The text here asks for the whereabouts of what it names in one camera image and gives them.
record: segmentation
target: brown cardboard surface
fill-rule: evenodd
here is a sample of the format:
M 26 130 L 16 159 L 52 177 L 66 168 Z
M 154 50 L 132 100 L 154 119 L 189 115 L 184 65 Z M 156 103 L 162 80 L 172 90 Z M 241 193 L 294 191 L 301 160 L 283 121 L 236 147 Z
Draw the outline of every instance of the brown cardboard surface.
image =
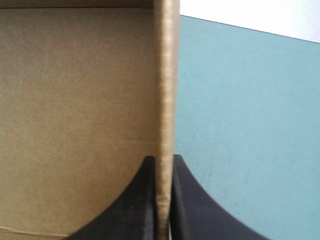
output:
M 41 237 L 41 236 L 28 236 L 20 234 L 12 234 L 7 232 L 0 232 L 1 240 L 54 240 L 52 237 Z
M 0 8 L 148 8 L 152 5 L 153 0 L 0 0 Z
M 176 94 L 180 2 L 154 2 L 155 62 L 158 93 L 158 139 L 156 162 L 157 239 L 168 238 L 173 155 L 175 139 Z
M 151 10 L 1 9 L 0 226 L 69 234 L 108 207 L 155 155 L 154 76 Z

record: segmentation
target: cardboard flap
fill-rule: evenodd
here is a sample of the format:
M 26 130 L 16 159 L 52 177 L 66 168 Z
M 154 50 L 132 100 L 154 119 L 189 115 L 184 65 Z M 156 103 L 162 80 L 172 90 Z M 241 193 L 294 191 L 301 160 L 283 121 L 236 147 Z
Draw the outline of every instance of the cardboard flap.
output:
M 0 0 L 0 8 L 150 8 L 153 0 Z

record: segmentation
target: corrugated cardboard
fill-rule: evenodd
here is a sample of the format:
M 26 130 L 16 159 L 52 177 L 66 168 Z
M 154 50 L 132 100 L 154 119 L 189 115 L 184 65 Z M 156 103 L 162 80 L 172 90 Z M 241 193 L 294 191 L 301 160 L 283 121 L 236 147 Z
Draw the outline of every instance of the corrugated cardboard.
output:
M 168 237 L 173 173 L 174 129 L 178 75 L 180 4 L 175 0 L 154 2 L 156 74 L 158 84 L 158 148 L 156 162 L 157 238 Z
M 177 48 L 155 41 L 154 18 L 163 8 L 154 15 L 153 9 L 35 2 L 0 1 L 1 8 L 23 8 L 0 9 L 0 228 L 60 236 L 107 208 L 146 155 L 160 154 L 158 196 L 170 194 L 171 160 L 157 146 L 170 144 L 173 153 L 174 103 L 170 137 L 163 139 L 158 119 L 166 103 L 157 98 L 164 97 L 161 82 L 170 78 L 175 86 Z M 85 2 L 74 7 L 88 7 Z M 163 34 L 178 28 L 170 29 Z M 167 48 L 173 61 L 163 58 Z M 163 78 L 165 61 L 174 70 Z M 174 98 L 175 89 L 165 94 Z M 170 199 L 160 199 L 163 239 Z M 0 239 L 34 238 L 0 231 Z
M 0 8 L 148 8 L 153 0 L 0 0 Z

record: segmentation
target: white background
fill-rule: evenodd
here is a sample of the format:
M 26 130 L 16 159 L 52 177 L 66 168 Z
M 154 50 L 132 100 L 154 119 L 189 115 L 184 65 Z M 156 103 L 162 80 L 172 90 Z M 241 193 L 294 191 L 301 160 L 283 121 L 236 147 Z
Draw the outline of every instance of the white background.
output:
M 320 43 L 320 0 L 180 0 L 180 14 Z

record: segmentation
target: teal surface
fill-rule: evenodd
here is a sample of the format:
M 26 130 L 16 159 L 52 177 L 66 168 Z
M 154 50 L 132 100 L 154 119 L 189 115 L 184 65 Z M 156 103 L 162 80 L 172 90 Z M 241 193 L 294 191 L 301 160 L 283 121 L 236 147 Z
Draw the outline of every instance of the teal surface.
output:
M 320 44 L 181 17 L 175 152 L 272 240 L 320 240 Z

